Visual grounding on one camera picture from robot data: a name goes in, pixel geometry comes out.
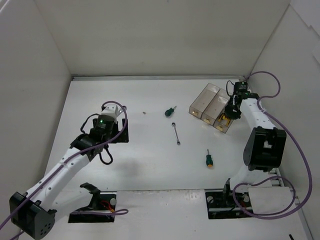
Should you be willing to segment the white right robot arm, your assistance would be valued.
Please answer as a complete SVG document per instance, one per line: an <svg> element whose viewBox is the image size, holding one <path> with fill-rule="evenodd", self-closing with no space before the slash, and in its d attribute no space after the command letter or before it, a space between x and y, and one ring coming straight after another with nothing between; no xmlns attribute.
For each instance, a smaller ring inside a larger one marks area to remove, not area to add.
<svg viewBox="0 0 320 240"><path fill-rule="evenodd" d="M257 180L281 165L287 134L276 128L258 107L259 96L248 89L245 81L233 84L233 93L224 108L224 115L230 120L244 117L251 133L243 150L243 165L236 175L228 180L229 189L221 193L221 200L227 206L239 201L239 193L248 191Z"/></svg>

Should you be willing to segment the yellow pliers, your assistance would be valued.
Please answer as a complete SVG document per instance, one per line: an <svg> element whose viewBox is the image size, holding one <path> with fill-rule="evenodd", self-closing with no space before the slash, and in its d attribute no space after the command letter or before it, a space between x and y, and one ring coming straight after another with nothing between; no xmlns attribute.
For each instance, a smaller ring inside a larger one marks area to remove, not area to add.
<svg viewBox="0 0 320 240"><path fill-rule="evenodd" d="M218 122L222 123L223 125L229 127L230 123L231 123L231 119L229 117L226 116L225 113L222 113L219 117L218 117Z"/></svg>

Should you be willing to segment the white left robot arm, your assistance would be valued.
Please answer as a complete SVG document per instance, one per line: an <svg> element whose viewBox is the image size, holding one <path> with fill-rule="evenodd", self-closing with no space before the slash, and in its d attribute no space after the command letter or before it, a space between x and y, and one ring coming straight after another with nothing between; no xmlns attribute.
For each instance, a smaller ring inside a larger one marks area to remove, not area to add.
<svg viewBox="0 0 320 240"><path fill-rule="evenodd" d="M92 128L80 129L77 136L58 163L33 187L24 193L15 192L9 199L10 215L6 218L34 240L42 240L56 221L66 215L100 215L100 190L83 183L66 196L58 198L61 191L95 157L109 151L110 144L128 143L127 108L118 102L107 101L101 113L90 115Z"/></svg>

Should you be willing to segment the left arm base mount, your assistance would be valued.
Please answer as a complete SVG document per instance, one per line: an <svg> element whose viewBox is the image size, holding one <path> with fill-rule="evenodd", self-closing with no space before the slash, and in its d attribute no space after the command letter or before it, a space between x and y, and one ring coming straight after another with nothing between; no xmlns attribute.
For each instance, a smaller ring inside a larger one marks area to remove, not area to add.
<svg viewBox="0 0 320 240"><path fill-rule="evenodd" d="M116 210L117 193L102 191L99 198L92 197L87 206L77 209L77 211L107 212ZM70 214L69 224L94 224L94 223L113 223L115 217L112 215L94 215L94 214Z"/></svg>

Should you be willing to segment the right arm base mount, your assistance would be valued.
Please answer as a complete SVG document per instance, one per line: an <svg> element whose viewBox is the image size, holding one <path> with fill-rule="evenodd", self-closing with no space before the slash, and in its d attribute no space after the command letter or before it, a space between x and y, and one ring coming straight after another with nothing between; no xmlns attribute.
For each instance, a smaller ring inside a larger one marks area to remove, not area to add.
<svg viewBox="0 0 320 240"><path fill-rule="evenodd" d="M231 193L226 197L221 189L206 190L204 193L209 220L250 218L237 206Z"/></svg>

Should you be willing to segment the large silver ratchet wrench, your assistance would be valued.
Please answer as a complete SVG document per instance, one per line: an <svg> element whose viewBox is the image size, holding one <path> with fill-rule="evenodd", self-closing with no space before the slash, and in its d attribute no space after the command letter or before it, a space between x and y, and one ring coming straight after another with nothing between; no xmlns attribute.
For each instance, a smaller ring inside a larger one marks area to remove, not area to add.
<svg viewBox="0 0 320 240"><path fill-rule="evenodd" d="M121 112L126 111L126 110L127 110L127 107L126 107L125 105L120 108L120 111L121 111Z"/></svg>

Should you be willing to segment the small silver ratchet wrench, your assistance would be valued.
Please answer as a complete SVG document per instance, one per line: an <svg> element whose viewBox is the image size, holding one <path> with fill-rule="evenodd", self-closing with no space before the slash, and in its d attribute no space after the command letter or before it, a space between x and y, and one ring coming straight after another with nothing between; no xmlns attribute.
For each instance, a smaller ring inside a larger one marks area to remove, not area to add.
<svg viewBox="0 0 320 240"><path fill-rule="evenodd" d="M175 122L172 122L172 123L171 123L171 126L173 127L173 130L174 130L174 134L175 134L175 138L176 138L176 144L177 144L178 146L180 146L180 145L181 145L181 142L180 142L180 140L179 140L179 136L178 136L178 132L177 132L177 128L176 128L176 123L175 123Z"/></svg>

